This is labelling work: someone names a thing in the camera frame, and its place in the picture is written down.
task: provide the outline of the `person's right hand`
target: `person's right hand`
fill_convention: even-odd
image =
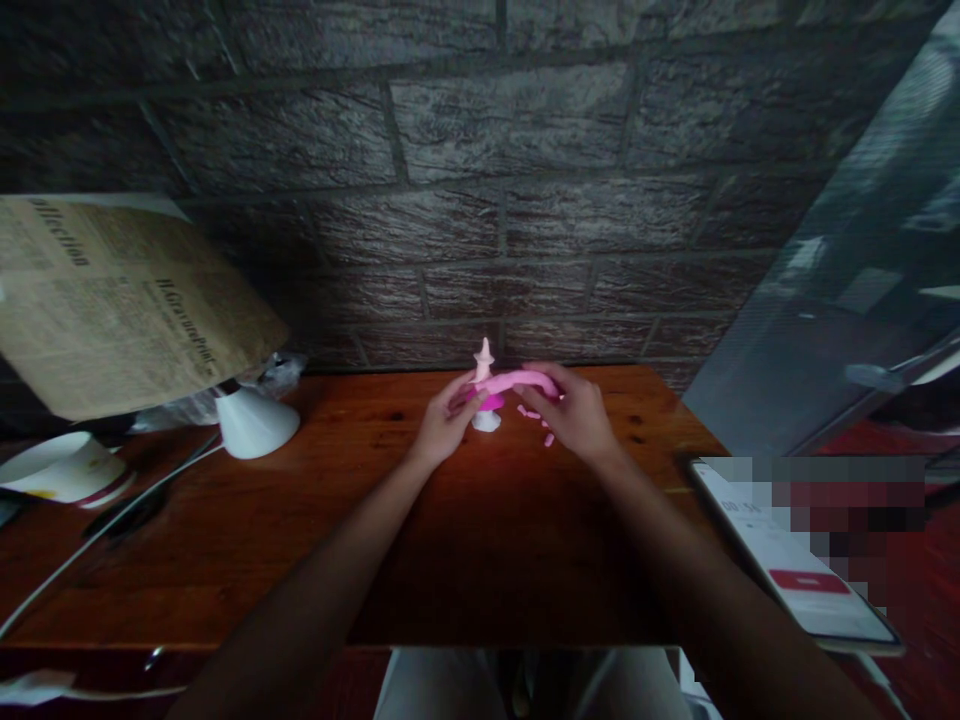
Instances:
[[[515,385],[513,390],[550,425],[557,439],[587,463],[619,452],[603,395],[599,386],[562,365],[549,362],[524,363],[525,370],[537,370],[560,386],[563,400],[554,404],[535,388]]]

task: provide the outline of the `phone screen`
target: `phone screen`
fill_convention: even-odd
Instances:
[[[703,462],[691,469],[752,556],[767,585],[809,634],[899,645],[870,604],[803,548],[764,508]]]

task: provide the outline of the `paper cup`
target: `paper cup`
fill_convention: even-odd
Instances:
[[[88,432],[35,445],[0,466],[0,488],[85,508],[119,496],[133,481],[127,464]]]

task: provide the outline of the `pink toy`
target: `pink toy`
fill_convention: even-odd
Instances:
[[[467,396],[469,400],[476,392],[472,392]],[[507,401],[503,399],[503,395],[491,395],[486,400],[483,401],[483,405],[480,406],[480,409],[477,412],[489,412],[491,410],[499,410],[504,405],[507,404]]]
[[[477,370],[473,375],[473,380],[470,381],[473,384],[473,388],[467,393],[467,400],[480,392],[480,390],[486,389],[481,387],[481,385],[493,377],[490,374],[490,366],[493,365],[495,358],[490,354],[490,341],[487,340],[487,338],[483,339],[483,349],[475,353],[473,359],[477,361]],[[506,405],[503,396],[498,392],[489,389],[487,392],[490,393],[490,396],[484,401],[483,405],[480,406],[477,414],[474,415],[471,420],[473,427],[481,432],[493,432],[500,427],[500,416],[497,415],[494,410],[499,410]]]
[[[490,366],[493,365],[495,358],[490,354],[490,341],[483,339],[483,348],[478,353],[473,354],[473,359],[477,361],[477,372],[470,382],[478,383],[488,380],[492,377]]]
[[[560,390],[549,377],[536,370],[514,370],[513,372],[495,375],[487,380],[474,384],[477,392],[486,390],[491,395],[509,390],[514,385],[538,385],[543,394],[550,398],[560,397]]]

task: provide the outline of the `brick wall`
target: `brick wall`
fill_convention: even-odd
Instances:
[[[0,191],[170,193],[313,369],[682,390],[944,6],[14,0]]]

